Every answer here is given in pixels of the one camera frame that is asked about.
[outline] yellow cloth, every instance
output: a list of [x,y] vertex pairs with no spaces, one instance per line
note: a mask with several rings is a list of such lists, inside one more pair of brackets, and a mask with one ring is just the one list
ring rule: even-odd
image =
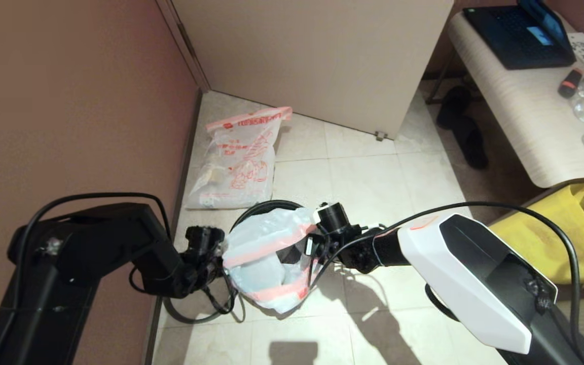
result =
[[[574,243],[584,282],[584,184],[568,185],[529,206],[552,220]],[[491,230],[526,261],[558,284],[569,284],[571,274],[564,245],[556,234],[530,215],[516,213],[491,226]]]

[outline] clear plastic bag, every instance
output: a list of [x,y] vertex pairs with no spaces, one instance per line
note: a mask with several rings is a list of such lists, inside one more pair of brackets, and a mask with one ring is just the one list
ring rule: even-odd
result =
[[313,210],[277,208],[253,215],[225,238],[223,265],[234,286],[255,304],[285,313],[308,295],[306,238],[317,227]]
[[272,196],[274,142],[292,108],[268,108],[206,125],[211,144],[187,208],[247,208]]

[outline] laptop screen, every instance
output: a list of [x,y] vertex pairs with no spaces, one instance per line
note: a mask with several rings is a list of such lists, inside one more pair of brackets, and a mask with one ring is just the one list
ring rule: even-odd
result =
[[540,0],[520,0],[519,5],[536,19],[540,26],[558,41],[558,44],[567,48],[565,30],[549,8],[543,5]]

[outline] black slipper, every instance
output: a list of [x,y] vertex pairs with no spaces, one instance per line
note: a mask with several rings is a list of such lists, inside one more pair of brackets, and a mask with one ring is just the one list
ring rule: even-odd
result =
[[488,166],[488,158],[484,152],[484,137],[472,118],[459,116],[452,125],[452,132],[468,165],[475,169]]
[[443,129],[452,129],[452,125],[457,122],[459,116],[463,115],[471,102],[472,94],[468,89],[463,86],[454,86],[443,97],[436,124]]

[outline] laptop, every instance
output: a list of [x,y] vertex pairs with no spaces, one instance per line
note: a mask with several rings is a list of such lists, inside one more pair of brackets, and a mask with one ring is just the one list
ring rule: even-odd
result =
[[575,62],[563,23],[540,0],[518,0],[513,7],[465,8],[463,14],[507,69]]

